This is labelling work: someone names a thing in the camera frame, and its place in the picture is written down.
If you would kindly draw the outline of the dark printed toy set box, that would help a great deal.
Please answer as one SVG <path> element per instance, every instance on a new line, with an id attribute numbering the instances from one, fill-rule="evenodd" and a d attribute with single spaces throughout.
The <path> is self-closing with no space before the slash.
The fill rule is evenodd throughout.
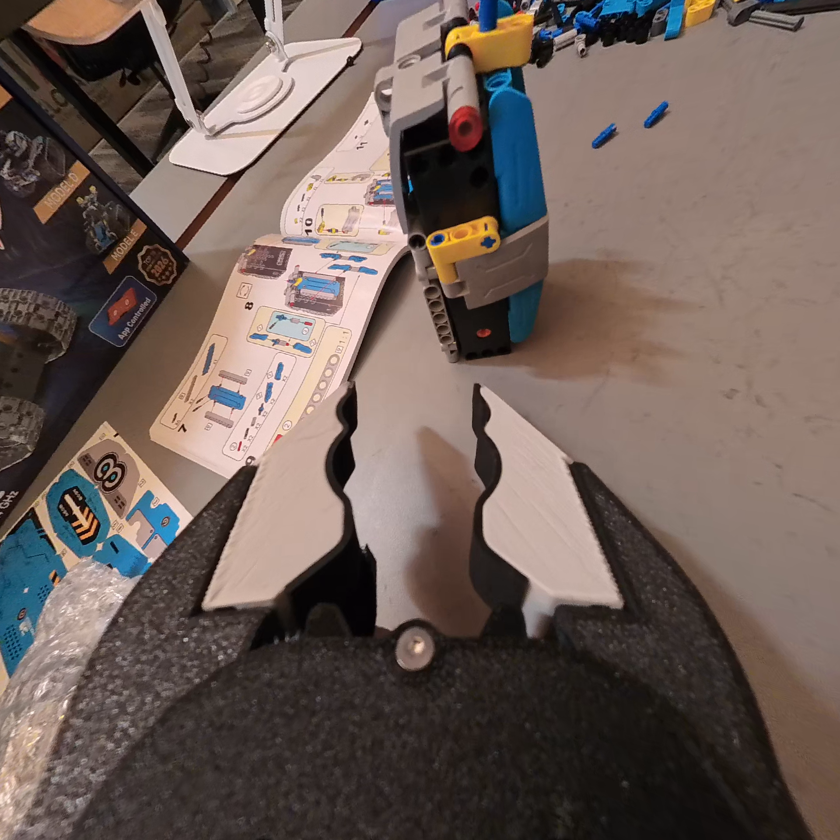
<path id="1" fill-rule="evenodd" d="M 2 70 L 2 524 L 188 265 Z"/>

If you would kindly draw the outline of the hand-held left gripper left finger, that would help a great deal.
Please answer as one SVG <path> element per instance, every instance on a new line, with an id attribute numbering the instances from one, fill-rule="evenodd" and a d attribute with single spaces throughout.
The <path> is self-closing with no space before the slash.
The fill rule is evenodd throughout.
<path id="1" fill-rule="evenodd" d="M 205 612 L 269 606 L 350 546 L 355 384 L 341 385 L 261 456 L 203 598 Z"/>

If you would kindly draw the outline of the blue sticker sheet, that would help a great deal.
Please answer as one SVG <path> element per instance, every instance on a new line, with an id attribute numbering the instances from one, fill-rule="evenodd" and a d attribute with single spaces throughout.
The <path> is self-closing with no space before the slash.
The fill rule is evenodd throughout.
<path id="1" fill-rule="evenodd" d="M 163 482 L 103 423 L 1 545 L 1 690 L 35 640 L 44 605 L 68 571 L 94 560 L 143 574 L 191 520 Z"/>

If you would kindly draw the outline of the clear plastic bag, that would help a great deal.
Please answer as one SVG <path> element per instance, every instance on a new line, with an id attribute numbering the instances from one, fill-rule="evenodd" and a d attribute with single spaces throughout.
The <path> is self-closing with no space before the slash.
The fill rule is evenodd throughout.
<path id="1" fill-rule="evenodd" d="M 49 595 L 35 641 L 2 694 L 1 838 L 23 826 L 78 680 L 138 580 L 84 560 Z"/>

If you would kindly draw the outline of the white book stand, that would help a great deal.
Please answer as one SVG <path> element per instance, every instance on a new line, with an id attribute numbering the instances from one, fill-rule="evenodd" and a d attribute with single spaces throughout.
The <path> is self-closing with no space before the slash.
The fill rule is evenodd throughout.
<path id="1" fill-rule="evenodd" d="M 231 91 L 205 112 L 196 110 L 176 58 L 165 16 L 155 1 L 40 2 L 21 11 L 21 25 L 57 43 L 89 46 L 141 14 L 189 126 L 172 148 L 174 165 L 232 175 L 252 165 L 360 54 L 356 37 L 287 43 L 280 2 L 266 2 L 268 52 Z"/>

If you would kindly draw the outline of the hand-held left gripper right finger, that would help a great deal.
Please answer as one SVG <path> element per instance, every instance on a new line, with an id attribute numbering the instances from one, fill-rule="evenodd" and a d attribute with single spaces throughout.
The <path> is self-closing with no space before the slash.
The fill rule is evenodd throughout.
<path id="1" fill-rule="evenodd" d="M 557 606 L 623 607 L 623 597 L 574 463 L 496 393 L 475 385 L 474 514 L 469 575 L 490 609 L 519 610 L 529 637 L 545 635 Z"/>

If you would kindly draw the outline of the open instruction booklet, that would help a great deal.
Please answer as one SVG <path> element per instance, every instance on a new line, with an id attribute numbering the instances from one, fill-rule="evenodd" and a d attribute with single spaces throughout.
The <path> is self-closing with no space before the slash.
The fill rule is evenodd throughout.
<path id="1" fill-rule="evenodd" d="M 289 195 L 278 234 L 238 258 L 150 438 L 221 476 L 254 463 L 348 377 L 385 281 L 408 250 L 389 140 L 370 95 Z"/>

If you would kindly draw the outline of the grey blue toy brick model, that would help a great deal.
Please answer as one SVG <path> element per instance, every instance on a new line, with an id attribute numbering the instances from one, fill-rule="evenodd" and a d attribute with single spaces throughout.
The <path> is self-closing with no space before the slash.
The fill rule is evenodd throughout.
<path id="1" fill-rule="evenodd" d="M 551 35 L 503 2 L 433 2 L 396 27 L 374 79 L 395 211 L 450 362 L 508 354 L 532 332 L 549 212 L 522 68 Z"/>

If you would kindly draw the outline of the pile of toy brick pieces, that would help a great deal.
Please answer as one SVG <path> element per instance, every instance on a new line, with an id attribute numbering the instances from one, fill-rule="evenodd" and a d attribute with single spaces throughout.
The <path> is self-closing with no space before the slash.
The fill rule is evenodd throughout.
<path id="1" fill-rule="evenodd" d="M 746 1 L 543 1 L 514 2 L 513 8 L 532 17 L 529 63 L 537 67 L 547 65 L 566 46 L 585 56 L 597 42 L 607 47 L 622 41 L 643 45 L 658 36 L 676 39 L 684 28 L 705 23 L 719 9 L 732 27 L 755 23 L 795 32 L 805 20 L 801 14 Z"/>

